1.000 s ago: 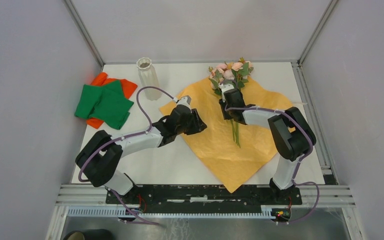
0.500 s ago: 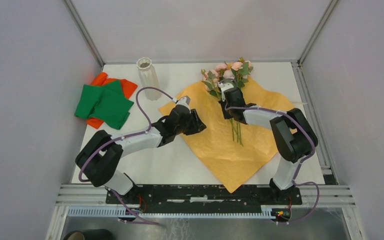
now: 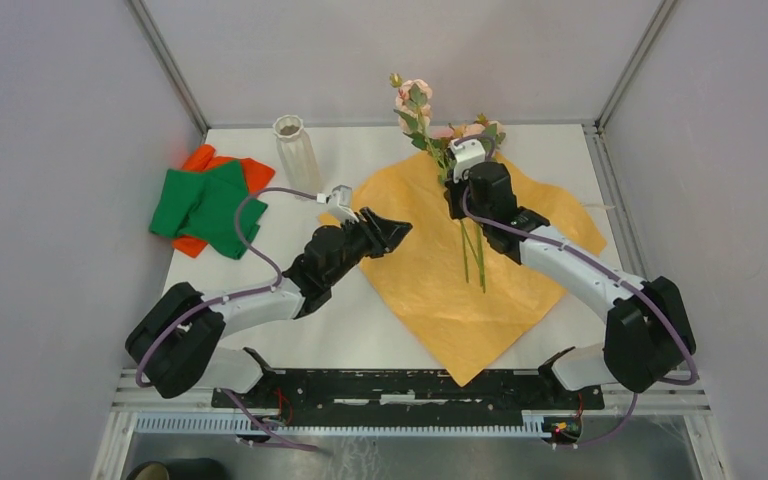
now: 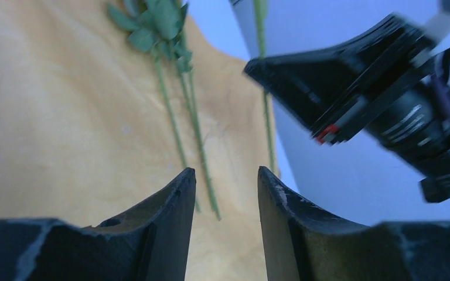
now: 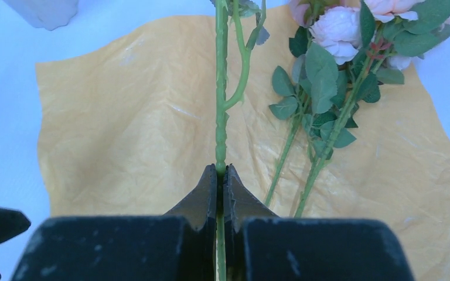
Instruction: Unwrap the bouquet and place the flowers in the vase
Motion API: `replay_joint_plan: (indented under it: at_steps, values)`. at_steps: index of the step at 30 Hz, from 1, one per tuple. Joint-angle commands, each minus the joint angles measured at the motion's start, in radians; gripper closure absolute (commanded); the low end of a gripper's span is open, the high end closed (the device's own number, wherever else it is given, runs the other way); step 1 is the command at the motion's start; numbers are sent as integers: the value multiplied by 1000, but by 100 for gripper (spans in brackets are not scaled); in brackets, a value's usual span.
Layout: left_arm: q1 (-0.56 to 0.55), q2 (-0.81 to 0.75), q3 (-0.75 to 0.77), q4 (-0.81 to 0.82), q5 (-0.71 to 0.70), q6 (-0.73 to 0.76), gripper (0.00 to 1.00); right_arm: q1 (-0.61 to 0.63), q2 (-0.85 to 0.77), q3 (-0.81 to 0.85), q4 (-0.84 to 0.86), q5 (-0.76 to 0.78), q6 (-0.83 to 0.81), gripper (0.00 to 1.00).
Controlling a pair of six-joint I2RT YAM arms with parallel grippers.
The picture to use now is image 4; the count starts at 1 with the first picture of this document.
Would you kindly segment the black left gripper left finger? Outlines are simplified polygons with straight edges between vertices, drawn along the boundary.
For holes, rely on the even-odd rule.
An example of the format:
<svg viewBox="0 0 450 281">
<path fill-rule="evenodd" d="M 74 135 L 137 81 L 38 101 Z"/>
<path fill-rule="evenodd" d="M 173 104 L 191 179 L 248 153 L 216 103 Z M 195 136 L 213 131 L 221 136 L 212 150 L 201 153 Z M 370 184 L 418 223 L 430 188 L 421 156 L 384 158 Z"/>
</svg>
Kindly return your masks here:
<svg viewBox="0 0 450 281">
<path fill-rule="evenodd" d="M 195 171 L 186 168 L 97 227 L 0 219 L 0 280 L 183 280 L 195 193 Z"/>
</svg>

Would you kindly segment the pink artificial flower bouquet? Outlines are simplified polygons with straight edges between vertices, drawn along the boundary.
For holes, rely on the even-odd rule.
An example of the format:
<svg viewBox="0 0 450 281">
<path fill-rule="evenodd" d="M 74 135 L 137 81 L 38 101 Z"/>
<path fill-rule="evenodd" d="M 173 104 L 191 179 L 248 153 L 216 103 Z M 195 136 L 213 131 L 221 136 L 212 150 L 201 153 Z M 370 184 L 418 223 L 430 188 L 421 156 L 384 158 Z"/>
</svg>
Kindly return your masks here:
<svg viewBox="0 0 450 281">
<path fill-rule="evenodd" d="M 193 128 L 209 201 L 218 220 L 221 219 L 219 205 L 210 176 L 204 140 L 199 123 L 197 98 L 193 81 L 193 53 L 188 48 L 185 21 L 189 5 L 182 1 L 123 1 L 123 8 L 114 4 L 106 5 L 107 15 L 117 28 L 128 32 L 128 43 L 139 52 L 148 53 L 154 63 L 160 91 L 168 112 L 173 136 L 184 167 L 188 166 L 180 136 L 177 119 L 172 109 L 163 78 L 162 61 L 167 60 L 176 69 L 185 105 Z"/>
</svg>

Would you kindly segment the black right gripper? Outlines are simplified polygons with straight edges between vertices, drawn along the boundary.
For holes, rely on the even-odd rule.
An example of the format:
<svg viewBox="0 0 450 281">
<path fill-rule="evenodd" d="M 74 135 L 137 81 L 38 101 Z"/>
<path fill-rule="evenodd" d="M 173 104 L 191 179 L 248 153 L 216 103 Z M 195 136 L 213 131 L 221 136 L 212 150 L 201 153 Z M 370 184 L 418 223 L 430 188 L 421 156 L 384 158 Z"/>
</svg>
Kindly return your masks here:
<svg viewBox="0 0 450 281">
<path fill-rule="evenodd" d="M 244 73 L 267 89 L 320 143 L 365 130 L 418 170 L 429 203 L 450 199 L 450 48 L 388 15 L 325 49 L 252 59 Z"/>
</svg>

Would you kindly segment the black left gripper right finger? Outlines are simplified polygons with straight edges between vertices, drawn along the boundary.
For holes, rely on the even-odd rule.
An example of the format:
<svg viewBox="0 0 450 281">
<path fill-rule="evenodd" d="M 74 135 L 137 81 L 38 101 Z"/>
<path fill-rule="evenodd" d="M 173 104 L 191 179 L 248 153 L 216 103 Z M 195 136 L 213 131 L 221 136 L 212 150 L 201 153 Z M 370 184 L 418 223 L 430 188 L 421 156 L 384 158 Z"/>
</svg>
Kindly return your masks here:
<svg viewBox="0 0 450 281">
<path fill-rule="evenodd" d="M 338 217 L 258 170 L 269 280 L 450 280 L 450 221 L 382 222 Z"/>
</svg>

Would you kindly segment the single artificial flower stem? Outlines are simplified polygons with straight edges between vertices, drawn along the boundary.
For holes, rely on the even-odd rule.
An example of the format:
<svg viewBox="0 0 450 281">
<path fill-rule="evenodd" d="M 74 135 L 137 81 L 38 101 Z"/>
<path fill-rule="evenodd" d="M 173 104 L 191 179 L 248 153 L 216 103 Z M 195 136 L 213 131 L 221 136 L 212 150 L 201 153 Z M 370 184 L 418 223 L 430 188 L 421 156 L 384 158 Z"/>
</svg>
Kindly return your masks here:
<svg viewBox="0 0 450 281">
<path fill-rule="evenodd" d="M 258 44 L 258 57 L 263 59 L 266 55 L 266 39 L 265 39 L 265 25 L 264 21 L 267 17 L 267 1 L 265 0 L 253 0 L 254 13 L 255 13 L 255 26 L 257 30 L 257 44 Z M 265 130 L 267 133 L 268 143 L 268 156 L 270 162 L 270 170 L 272 172 L 277 171 L 276 156 L 274 148 L 274 134 L 271 122 L 270 111 L 270 98 L 269 92 L 263 88 L 263 108 L 264 108 L 264 121 Z"/>
</svg>

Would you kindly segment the orange wrapping paper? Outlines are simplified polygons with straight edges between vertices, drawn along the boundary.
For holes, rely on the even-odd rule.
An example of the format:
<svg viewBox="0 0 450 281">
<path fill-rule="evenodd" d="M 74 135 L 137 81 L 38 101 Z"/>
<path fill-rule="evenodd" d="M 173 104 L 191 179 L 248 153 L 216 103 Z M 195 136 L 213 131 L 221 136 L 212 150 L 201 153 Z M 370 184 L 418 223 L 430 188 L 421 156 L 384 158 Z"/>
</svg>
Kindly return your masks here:
<svg viewBox="0 0 450 281">
<path fill-rule="evenodd" d="M 97 225 L 158 191 L 182 164 L 151 57 L 134 51 L 105 1 L 0 1 L 0 217 Z M 227 1 L 191 1 L 186 37 L 209 203 L 176 70 L 171 106 L 196 171 L 187 280 L 266 280 L 257 171 L 268 164 L 260 88 Z"/>
</svg>

